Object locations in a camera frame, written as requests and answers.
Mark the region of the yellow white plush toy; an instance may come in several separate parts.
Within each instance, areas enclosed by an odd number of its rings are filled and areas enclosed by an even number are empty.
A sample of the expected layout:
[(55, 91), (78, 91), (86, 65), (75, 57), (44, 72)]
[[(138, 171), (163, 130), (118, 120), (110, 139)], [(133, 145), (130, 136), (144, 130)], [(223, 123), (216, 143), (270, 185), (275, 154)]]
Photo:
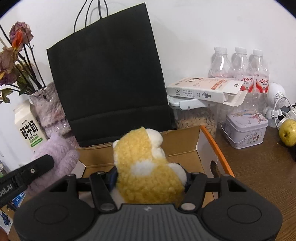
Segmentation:
[(118, 177), (110, 194), (118, 208), (123, 204), (180, 205), (187, 174), (181, 165), (166, 159), (162, 142), (158, 131), (141, 127), (112, 144)]

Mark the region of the lilac fluffy plush cloth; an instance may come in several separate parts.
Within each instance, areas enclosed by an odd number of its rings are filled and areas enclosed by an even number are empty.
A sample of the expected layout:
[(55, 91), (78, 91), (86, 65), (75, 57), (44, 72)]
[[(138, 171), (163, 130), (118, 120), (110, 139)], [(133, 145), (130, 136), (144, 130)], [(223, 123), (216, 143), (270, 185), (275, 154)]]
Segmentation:
[(35, 196), (65, 175), (72, 173), (79, 160), (78, 151), (58, 133), (52, 134), (35, 150), (31, 161), (46, 154), (53, 158), (54, 167), (28, 186), (25, 191), (27, 195)]

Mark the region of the red cardboard pumpkin box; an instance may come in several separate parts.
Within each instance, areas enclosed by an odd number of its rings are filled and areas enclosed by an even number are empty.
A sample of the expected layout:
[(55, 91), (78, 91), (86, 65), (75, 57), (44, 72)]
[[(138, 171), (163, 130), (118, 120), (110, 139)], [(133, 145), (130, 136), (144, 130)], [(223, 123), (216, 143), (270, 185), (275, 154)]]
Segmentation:
[[(181, 165), (185, 172), (201, 172), (208, 177), (211, 163), (218, 166), (221, 174), (233, 172), (213, 137), (204, 126), (160, 133), (161, 148), (170, 163)], [(86, 166), (84, 176), (96, 171), (109, 171), (114, 166), (113, 143), (79, 148), (80, 161)]]

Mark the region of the clear container with grains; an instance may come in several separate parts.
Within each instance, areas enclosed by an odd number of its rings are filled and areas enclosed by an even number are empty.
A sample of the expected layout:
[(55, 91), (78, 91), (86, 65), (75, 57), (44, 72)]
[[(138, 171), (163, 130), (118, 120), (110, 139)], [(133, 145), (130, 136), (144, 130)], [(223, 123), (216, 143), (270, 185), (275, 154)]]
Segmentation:
[(168, 95), (177, 129), (204, 126), (215, 137), (218, 122), (218, 106), (214, 102), (173, 97)]

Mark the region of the small printed tin box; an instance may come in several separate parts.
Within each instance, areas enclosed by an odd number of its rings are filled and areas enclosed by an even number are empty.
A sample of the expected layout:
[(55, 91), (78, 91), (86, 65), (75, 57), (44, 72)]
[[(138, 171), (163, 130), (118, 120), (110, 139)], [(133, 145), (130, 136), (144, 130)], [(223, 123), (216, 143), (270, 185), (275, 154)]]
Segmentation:
[(244, 149), (263, 143), (268, 120), (251, 109), (227, 114), (222, 131), (235, 149)]

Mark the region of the pink textured flower vase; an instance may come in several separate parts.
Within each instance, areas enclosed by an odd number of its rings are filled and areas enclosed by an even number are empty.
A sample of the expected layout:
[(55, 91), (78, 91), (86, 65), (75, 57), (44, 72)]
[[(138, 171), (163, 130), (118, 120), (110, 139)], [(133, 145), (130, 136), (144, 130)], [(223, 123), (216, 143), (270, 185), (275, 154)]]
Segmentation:
[(66, 118), (54, 82), (30, 95), (30, 100), (34, 105), (41, 127), (48, 138), (53, 133), (58, 133), (73, 147), (79, 147)]

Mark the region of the white orange flat carton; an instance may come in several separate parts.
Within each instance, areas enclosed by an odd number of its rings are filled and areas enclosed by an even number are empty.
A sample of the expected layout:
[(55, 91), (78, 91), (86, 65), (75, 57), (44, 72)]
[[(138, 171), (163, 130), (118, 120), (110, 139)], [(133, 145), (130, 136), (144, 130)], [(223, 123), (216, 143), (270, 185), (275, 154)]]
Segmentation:
[(184, 78), (166, 87), (174, 97), (199, 99), (228, 106), (239, 106), (247, 95), (242, 81), (218, 78)]

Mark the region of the black paper shopping bag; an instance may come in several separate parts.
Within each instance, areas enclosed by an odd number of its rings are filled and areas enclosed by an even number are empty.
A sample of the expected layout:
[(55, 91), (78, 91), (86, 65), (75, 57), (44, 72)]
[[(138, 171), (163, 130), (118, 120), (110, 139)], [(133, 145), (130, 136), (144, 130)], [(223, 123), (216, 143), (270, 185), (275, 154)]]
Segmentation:
[(173, 114), (145, 4), (69, 35), (47, 55), (79, 146), (113, 142), (140, 127), (172, 129)]

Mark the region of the yellow green apple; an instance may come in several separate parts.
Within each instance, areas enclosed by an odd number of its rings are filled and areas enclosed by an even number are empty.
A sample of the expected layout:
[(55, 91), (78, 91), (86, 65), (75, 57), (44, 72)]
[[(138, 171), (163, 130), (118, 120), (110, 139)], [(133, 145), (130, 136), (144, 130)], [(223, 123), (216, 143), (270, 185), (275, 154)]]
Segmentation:
[(295, 120), (285, 120), (280, 126), (279, 136), (287, 147), (293, 147), (296, 144), (295, 124)]

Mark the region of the dried pink rose bouquet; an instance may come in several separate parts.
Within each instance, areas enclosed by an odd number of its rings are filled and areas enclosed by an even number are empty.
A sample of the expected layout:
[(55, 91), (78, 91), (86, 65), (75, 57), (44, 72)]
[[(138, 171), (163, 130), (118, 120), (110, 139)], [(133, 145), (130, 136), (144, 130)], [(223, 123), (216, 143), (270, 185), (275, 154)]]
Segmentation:
[(16, 22), (7, 35), (1, 32), (9, 42), (1, 40), (1, 103), (10, 103), (9, 95), (32, 95), (45, 89), (34, 55), (34, 38), (30, 26), (25, 22)]

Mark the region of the clear water bottle left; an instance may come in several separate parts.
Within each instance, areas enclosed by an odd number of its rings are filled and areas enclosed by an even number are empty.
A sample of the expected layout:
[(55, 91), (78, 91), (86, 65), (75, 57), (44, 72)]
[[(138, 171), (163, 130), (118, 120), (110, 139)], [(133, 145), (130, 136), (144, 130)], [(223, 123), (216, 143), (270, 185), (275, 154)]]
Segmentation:
[(211, 78), (233, 79), (234, 69), (232, 63), (228, 59), (226, 47), (214, 47), (215, 54), (208, 72)]

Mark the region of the clear water bottle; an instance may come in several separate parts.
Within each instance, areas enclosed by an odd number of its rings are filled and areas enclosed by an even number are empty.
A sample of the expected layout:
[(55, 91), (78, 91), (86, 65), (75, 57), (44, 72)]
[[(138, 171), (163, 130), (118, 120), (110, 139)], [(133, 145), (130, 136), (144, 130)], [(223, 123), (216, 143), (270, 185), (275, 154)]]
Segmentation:
[(211, 78), (233, 79), (234, 69), (232, 63), (228, 59), (226, 47), (214, 47), (215, 54), (208, 72)]
[(248, 93), (253, 92), (254, 70), (248, 60), (246, 48), (235, 48), (235, 57), (232, 61), (232, 66), (235, 79), (243, 82), (240, 90), (246, 90)]
[(269, 69), (262, 50), (253, 49), (250, 64), (254, 75), (254, 92), (267, 93), (269, 87)]

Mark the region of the clear water bottle middle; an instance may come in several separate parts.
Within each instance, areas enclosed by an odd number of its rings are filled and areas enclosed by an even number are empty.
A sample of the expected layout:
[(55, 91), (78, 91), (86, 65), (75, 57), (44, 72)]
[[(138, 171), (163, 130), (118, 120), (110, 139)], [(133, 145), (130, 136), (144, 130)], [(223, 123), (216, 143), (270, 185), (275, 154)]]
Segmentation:
[(248, 93), (253, 92), (254, 70), (248, 60), (246, 48), (235, 48), (235, 57), (232, 61), (232, 66), (235, 79), (243, 82), (240, 90), (246, 90)]

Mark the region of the small white desk fan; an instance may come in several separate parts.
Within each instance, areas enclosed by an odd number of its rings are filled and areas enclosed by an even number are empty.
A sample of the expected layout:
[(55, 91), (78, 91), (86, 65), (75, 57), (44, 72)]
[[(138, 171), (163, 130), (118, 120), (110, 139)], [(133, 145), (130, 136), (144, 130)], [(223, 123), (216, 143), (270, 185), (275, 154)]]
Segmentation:
[(282, 116), (281, 108), (285, 105), (286, 100), (284, 88), (278, 83), (271, 82), (266, 97), (267, 106), (263, 112), (268, 120), (268, 126), (277, 128), (278, 118)]

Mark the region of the clear water bottle right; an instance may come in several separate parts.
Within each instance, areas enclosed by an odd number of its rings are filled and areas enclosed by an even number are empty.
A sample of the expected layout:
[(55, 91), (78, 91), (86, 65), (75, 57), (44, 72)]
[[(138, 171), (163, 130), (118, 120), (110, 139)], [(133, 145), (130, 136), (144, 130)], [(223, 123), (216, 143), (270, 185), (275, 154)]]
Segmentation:
[(262, 50), (253, 49), (250, 64), (254, 75), (254, 92), (267, 93), (269, 87), (269, 69)]

